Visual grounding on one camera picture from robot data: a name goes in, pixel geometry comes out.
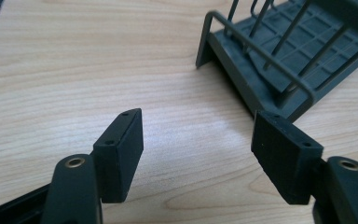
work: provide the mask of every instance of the wooden table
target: wooden table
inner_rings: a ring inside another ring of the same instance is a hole
[[[47,184],[59,160],[90,153],[120,112],[141,107],[145,151],[104,223],[312,223],[311,205],[287,205],[250,151],[253,118],[224,71],[194,65],[206,12],[230,4],[6,1],[0,204]],[[358,69],[295,125],[325,159],[358,160]]]

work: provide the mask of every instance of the black dish rack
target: black dish rack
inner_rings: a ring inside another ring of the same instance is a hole
[[[251,17],[205,17],[196,66],[214,55],[254,114],[267,110],[291,121],[358,67],[358,0],[266,0]],[[210,32],[212,20],[224,29]]]

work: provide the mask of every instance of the wood grain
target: wood grain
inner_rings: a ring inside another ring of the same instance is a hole
[[[120,112],[141,107],[145,151],[104,223],[312,223],[311,205],[287,205],[251,153],[253,118],[225,73],[195,68],[206,12],[230,4],[6,1],[0,204],[47,184],[60,159],[90,153]],[[358,160],[358,69],[296,125],[324,158]]]

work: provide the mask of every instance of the wooden surface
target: wooden surface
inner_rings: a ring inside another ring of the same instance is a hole
[[[60,159],[90,153],[120,112],[141,107],[145,151],[105,223],[312,223],[311,205],[287,205],[258,165],[253,118],[225,73],[195,68],[205,14],[230,4],[7,0],[0,204],[47,184]],[[324,158],[358,160],[358,69],[295,125]]]

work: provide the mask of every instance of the dish rack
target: dish rack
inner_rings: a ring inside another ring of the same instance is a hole
[[[216,56],[253,114],[294,121],[358,67],[358,0],[254,0],[233,23],[238,2],[206,15],[196,66]],[[211,32],[213,19],[224,29]]]

